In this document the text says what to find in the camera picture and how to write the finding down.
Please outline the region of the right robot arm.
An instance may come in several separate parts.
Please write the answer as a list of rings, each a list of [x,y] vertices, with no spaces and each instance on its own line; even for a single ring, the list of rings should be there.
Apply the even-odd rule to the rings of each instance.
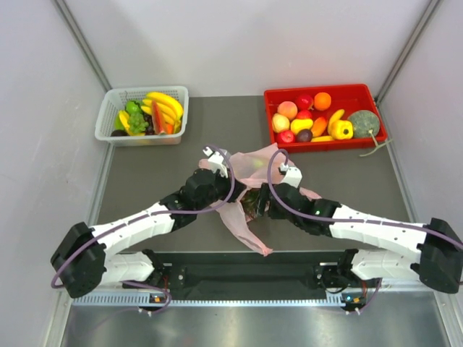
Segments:
[[[313,236],[348,239],[374,246],[349,249],[337,265],[339,280],[354,286],[361,280],[419,280],[435,291],[459,292],[462,241],[444,220],[405,223],[356,211],[339,202],[310,199],[289,184],[264,184],[256,212],[287,220]]]

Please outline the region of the pink plastic bag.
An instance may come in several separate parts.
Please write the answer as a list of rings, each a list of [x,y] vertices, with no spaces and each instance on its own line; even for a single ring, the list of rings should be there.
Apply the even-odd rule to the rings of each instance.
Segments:
[[[271,167],[272,184],[277,184],[282,180],[279,166],[285,162],[285,155],[278,153],[277,150],[277,145],[269,145],[255,152],[231,155],[230,162],[234,170],[234,176],[240,184],[244,184],[245,189],[235,202],[228,202],[216,210],[223,224],[235,238],[264,257],[271,254],[273,250],[267,247],[248,228],[247,223],[252,220],[245,216],[240,200],[247,190],[260,189],[262,184],[268,182],[267,169],[269,166]]]

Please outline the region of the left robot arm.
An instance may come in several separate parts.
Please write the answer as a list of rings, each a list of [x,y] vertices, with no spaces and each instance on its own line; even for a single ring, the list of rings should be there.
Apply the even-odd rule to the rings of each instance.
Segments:
[[[219,171],[198,169],[177,191],[134,215],[111,223],[73,225],[51,256],[56,274],[53,288],[80,298],[104,282],[115,282],[110,261],[122,251],[155,236],[171,233],[226,203],[235,202],[245,187]]]

